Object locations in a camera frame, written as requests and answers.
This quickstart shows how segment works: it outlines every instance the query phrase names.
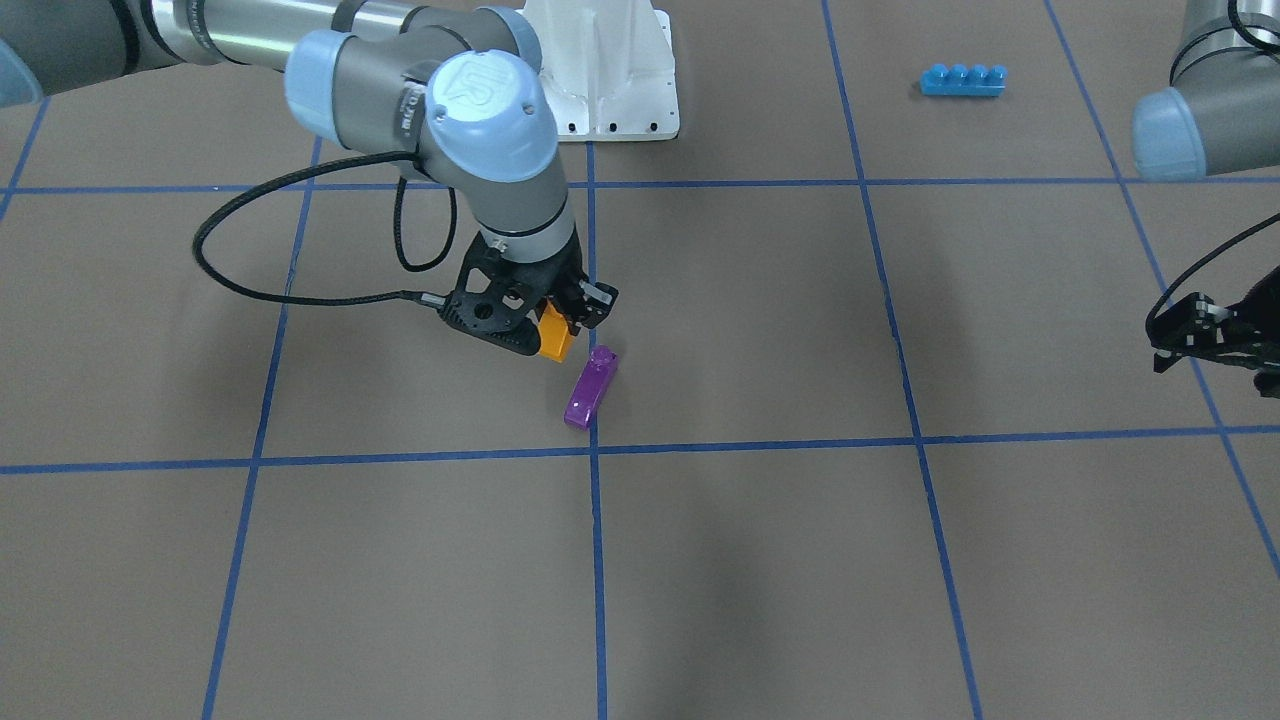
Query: blue cap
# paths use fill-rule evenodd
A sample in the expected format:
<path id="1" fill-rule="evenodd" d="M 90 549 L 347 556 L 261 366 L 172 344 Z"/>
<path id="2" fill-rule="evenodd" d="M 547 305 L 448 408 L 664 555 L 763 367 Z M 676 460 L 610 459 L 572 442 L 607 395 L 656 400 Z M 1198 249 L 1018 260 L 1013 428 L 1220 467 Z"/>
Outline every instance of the blue cap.
<path id="1" fill-rule="evenodd" d="M 445 60 L 426 83 L 426 126 L 453 164 L 492 182 L 536 176 L 559 142 L 538 74 L 502 50 Z"/>
<path id="2" fill-rule="evenodd" d="M 298 124 L 342 145 L 333 117 L 333 78 L 349 32 L 316 29 L 302 36 L 284 64 L 284 99 Z"/>
<path id="3" fill-rule="evenodd" d="M 1204 177 L 1204 142 L 1181 92 L 1167 87 L 1138 101 L 1133 109 L 1133 159 L 1144 179 Z"/>
<path id="4" fill-rule="evenodd" d="M 27 63 L 0 40 L 0 108 L 38 102 L 44 96 L 45 90 Z"/>
<path id="5" fill-rule="evenodd" d="M 538 32 L 534 31 L 534 26 L 529 24 L 525 15 L 512 8 L 485 5 L 479 9 L 489 10 L 502 18 L 502 22 L 507 23 L 511 36 L 516 38 L 516 51 L 520 53 L 520 56 L 529 63 L 530 68 L 534 68 L 535 73 L 543 72 L 543 45 L 538 41 Z"/>

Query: purple block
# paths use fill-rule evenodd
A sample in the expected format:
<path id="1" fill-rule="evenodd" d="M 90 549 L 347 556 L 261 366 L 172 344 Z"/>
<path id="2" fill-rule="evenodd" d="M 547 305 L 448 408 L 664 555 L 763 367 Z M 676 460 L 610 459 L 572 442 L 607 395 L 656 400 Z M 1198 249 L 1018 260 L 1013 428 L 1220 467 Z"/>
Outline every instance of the purple block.
<path id="1" fill-rule="evenodd" d="M 586 360 L 586 368 L 573 386 L 573 395 L 564 407 L 564 423 L 575 428 L 589 429 L 595 419 L 595 409 L 604 398 L 604 391 L 609 389 L 609 380 L 618 369 L 618 356 L 604 345 L 591 350 L 591 356 Z"/>

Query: black cable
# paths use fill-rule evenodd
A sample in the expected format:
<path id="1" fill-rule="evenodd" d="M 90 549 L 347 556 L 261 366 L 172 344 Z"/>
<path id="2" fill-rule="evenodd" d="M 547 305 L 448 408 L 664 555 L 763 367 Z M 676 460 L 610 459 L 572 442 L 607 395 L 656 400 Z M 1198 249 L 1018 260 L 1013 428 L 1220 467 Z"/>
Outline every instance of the black cable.
<path id="1" fill-rule="evenodd" d="M 1262 50 L 1263 53 L 1280 53 L 1280 45 L 1262 40 L 1244 26 L 1244 22 L 1240 20 L 1240 0 L 1226 0 L 1226 18 L 1231 20 L 1231 27 L 1235 28 L 1235 33 L 1249 45 Z"/>
<path id="2" fill-rule="evenodd" d="M 1190 278 L 1197 272 L 1199 272 L 1201 268 L 1203 268 L 1204 265 L 1208 265 L 1219 255 L 1221 255 L 1221 254 L 1226 252 L 1228 250 L 1235 247 L 1236 245 L 1239 245 L 1244 240 L 1249 238 L 1251 236 L 1257 234 L 1258 232 L 1261 232 L 1261 231 L 1263 231 L 1263 229 L 1266 229 L 1266 228 L 1276 224 L 1277 222 L 1280 222 L 1280 213 L 1276 213 L 1275 215 L 1271 215 L 1270 218 L 1262 220 L 1261 223 L 1253 225 L 1252 228 L 1249 228 L 1247 231 L 1243 231 L 1242 233 L 1236 234 L 1235 237 L 1233 237 L 1231 240 L 1224 242 L 1222 245 L 1219 245 L 1217 247 L 1213 249 L 1212 252 L 1210 252 L 1208 255 L 1201 258 L 1199 260 L 1196 261 L 1194 265 L 1192 265 L 1190 268 L 1187 268 L 1187 272 L 1184 272 L 1183 274 L 1178 275 L 1178 279 L 1175 279 L 1172 283 L 1170 283 L 1169 284 L 1169 290 L 1166 290 L 1165 293 L 1160 296 L 1160 300 L 1156 301 L 1156 305 L 1151 309 L 1151 313 L 1147 313 L 1147 323 L 1146 323 L 1146 327 L 1147 327 L 1147 340 L 1151 341 L 1152 347 L 1155 347 L 1157 350 L 1167 350 L 1170 352 L 1178 352 L 1180 355 L 1192 355 L 1190 352 L 1187 352 L 1185 347 L 1166 346 L 1166 345 L 1161 345 L 1161 343 L 1156 342 L 1156 331 L 1155 331 L 1156 315 L 1160 314 L 1161 307 L 1164 307 L 1165 304 L 1169 302 L 1169 299 L 1172 297 L 1174 292 L 1176 292 L 1178 288 L 1184 282 L 1187 282 L 1188 278 Z"/>
<path id="3" fill-rule="evenodd" d="M 392 237 L 396 241 L 396 259 L 399 260 L 401 268 L 411 273 L 422 273 L 443 263 L 449 256 L 449 251 L 453 250 L 453 238 L 458 232 L 458 195 L 452 187 L 449 188 L 449 234 L 444 240 L 444 247 L 440 250 L 440 254 L 421 265 L 415 265 L 404 256 L 404 242 L 401 237 L 401 217 L 404 209 L 404 187 L 407 184 L 408 181 L 403 177 L 396 183 L 396 208 L 392 210 Z"/>
<path id="4" fill-rule="evenodd" d="M 412 152 L 379 152 L 376 155 L 366 155 L 364 158 L 346 158 L 342 160 L 333 160 L 329 163 L 323 163 L 312 168 L 305 168 L 301 170 L 294 170 L 287 176 L 280 176 L 273 181 L 264 182 L 253 188 L 250 188 L 229 202 L 214 211 L 200 229 L 196 231 L 196 237 L 192 240 L 191 251 L 196 256 L 196 264 L 204 270 L 209 277 L 218 281 L 219 284 L 236 292 L 237 295 L 243 295 L 244 297 L 252 297 L 253 300 L 265 300 L 268 302 L 280 302 L 285 305 L 321 305 L 321 306 L 346 306 L 346 305 L 367 305 L 370 302 L 383 302 L 387 300 L 408 300 L 412 302 L 422 304 L 424 292 L 411 291 L 411 290 L 397 290 L 392 292 L 381 292 L 378 295 L 361 295 L 356 297 L 297 297 L 291 295 L 275 295 L 273 292 L 261 292 L 257 290 L 250 290 L 232 279 L 227 275 L 219 273 L 209 264 L 209 259 L 205 258 L 205 241 L 209 240 L 209 234 L 221 224 L 232 213 L 239 210 L 241 208 L 248 205 L 250 202 L 275 192 L 282 187 L 291 186 L 296 182 L 302 182 L 305 179 L 311 179 L 314 177 L 325 176 L 329 173 L 337 173 L 338 170 L 346 170 L 349 168 L 361 168 L 365 165 L 378 165 L 380 163 L 398 163 L 398 161 L 415 161 L 417 156 Z"/>

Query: blue lego brick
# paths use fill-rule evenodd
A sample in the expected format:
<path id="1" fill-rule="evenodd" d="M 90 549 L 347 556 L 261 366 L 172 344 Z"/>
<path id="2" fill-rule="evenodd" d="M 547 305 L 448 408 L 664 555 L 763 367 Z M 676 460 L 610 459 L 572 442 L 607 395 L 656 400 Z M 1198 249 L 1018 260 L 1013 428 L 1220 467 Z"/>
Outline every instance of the blue lego brick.
<path id="1" fill-rule="evenodd" d="M 996 65 L 989 70 L 983 65 L 973 69 L 964 65 L 933 65 L 920 76 L 920 92 L 924 95 L 950 95 L 961 97 L 1000 97 L 1005 91 L 1005 78 L 1009 70 Z"/>

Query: light blue joint cap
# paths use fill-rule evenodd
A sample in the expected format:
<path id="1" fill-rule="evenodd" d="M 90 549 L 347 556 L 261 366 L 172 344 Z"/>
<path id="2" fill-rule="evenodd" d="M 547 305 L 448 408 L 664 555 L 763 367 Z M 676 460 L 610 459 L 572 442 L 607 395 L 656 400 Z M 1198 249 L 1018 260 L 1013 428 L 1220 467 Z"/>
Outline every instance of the light blue joint cap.
<path id="1" fill-rule="evenodd" d="M 426 83 L 426 126 L 453 164 L 492 182 L 536 176 L 558 147 L 538 73 L 502 50 L 445 60 Z"/>
<path id="2" fill-rule="evenodd" d="M 40 102 L 44 97 L 45 90 L 40 87 L 40 81 L 27 63 L 22 61 L 8 42 L 0 40 L 0 108 Z"/>
<path id="3" fill-rule="evenodd" d="M 511 31 L 512 37 L 516 38 L 516 50 L 520 51 L 520 56 L 529 63 L 530 68 L 534 68 L 535 73 L 543 72 L 543 44 L 539 42 L 538 32 L 534 31 L 534 26 L 529 24 L 525 15 L 511 8 L 484 5 L 479 9 L 489 10 L 502 18 L 502 22 L 507 23 L 507 29 Z"/>
<path id="4" fill-rule="evenodd" d="M 1204 142 L 1176 88 L 1148 95 L 1133 109 L 1133 160 L 1138 174 L 1149 181 L 1204 177 Z"/>
<path id="5" fill-rule="evenodd" d="M 284 99 L 298 124 L 338 145 L 333 117 L 333 78 L 349 32 L 316 29 L 302 36 L 284 65 Z"/>

